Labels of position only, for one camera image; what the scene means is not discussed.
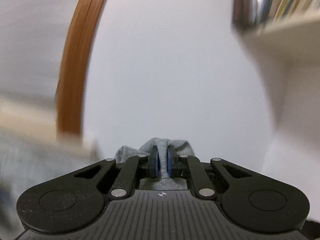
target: silver rivet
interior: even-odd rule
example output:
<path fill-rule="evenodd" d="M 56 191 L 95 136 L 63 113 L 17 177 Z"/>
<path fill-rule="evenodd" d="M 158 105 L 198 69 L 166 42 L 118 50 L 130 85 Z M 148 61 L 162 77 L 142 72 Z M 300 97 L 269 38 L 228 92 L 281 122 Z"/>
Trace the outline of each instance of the silver rivet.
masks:
<path fill-rule="evenodd" d="M 111 195 L 113 195 L 114 197 L 123 197 L 125 194 L 127 194 L 127 192 L 124 189 L 120 188 L 111 191 Z"/>
<path fill-rule="evenodd" d="M 214 190 L 212 190 L 210 188 L 203 188 L 203 189 L 199 190 L 199 194 L 201 196 L 209 197 L 209 196 L 214 195 Z"/>

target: crosshair marking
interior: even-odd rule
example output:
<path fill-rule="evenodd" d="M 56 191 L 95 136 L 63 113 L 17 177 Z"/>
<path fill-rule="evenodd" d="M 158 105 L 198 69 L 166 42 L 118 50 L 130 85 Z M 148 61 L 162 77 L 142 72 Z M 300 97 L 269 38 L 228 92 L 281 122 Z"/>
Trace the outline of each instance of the crosshair marking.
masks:
<path fill-rule="evenodd" d="M 167 195 L 167 193 L 165 193 L 165 192 L 160 192 L 159 194 L 158 194 L 160 197 L 165 197 L 166 195 Z"/>

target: gray blanket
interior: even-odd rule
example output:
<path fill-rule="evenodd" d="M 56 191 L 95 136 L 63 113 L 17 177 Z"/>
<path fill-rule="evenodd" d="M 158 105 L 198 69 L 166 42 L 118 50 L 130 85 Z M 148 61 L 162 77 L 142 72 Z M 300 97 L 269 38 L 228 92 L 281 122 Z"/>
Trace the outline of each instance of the gray blanket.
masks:
<path fill-rule="evenodd" d="M 184 140 L 169 140 L 152 138 L 140 147 L 139 150 L 122 146 L 116 153 L 116 162 L 125 162 L 129 157 L 146 154 L 150 155 L 152 147 L 157 146 L 160 159 L 160 172 L 156 179 L 142 179 L 140 181 L 140 189 L 148 190 L 173 190 L 187 189 L 187 184 L 184 179 L 171 179 L 167 172 L 167 147 L 172 145 L 178 155 L 186 154 L 193 155 L 194 152 L 187 141 Z"/>

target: wooden rim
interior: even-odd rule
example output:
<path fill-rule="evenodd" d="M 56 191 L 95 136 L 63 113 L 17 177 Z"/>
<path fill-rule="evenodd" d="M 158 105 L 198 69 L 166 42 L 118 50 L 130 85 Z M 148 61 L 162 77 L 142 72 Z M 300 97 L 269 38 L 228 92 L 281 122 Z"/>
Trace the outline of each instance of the wooden rim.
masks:
<path fill-rule="evenodd" d="M 57 132 L 82 135 L 88 59 L 104 0 L 79 0 L 65 42 L 57 89 Z"/>

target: gray fabric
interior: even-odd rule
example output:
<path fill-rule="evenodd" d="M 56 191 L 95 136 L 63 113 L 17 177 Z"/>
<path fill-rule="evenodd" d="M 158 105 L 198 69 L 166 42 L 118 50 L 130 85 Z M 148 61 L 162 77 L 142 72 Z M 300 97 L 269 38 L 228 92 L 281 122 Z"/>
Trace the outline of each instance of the gray fabric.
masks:
<path fill-rule="evenodd" d="M 97 161 L 49 151 L 0 131 L 0 239 L 23 232 L 16 202 L 25 190 Z"/>
<path fill-rule="evenodd" d="M 152 138 L 140 147 L 139 150 L 128 146 L 122 146 L 116 153 L 115 159 L 117 163 L 125 162 L 129 157 L 146 154 L 150 155 L 152 147 L 157 146 L 160 159 L 160 171 L 156 179 L 142 179 L 139 189 L 144 190 L 177 190 L 187 189 L 184 179 L 171 179 L 167 172 L 167 147 L 173 146 L 178 155 L 186 154 L 194 156 L 191 145 L 184 140 L 169 140 L 161 138 Z"/>

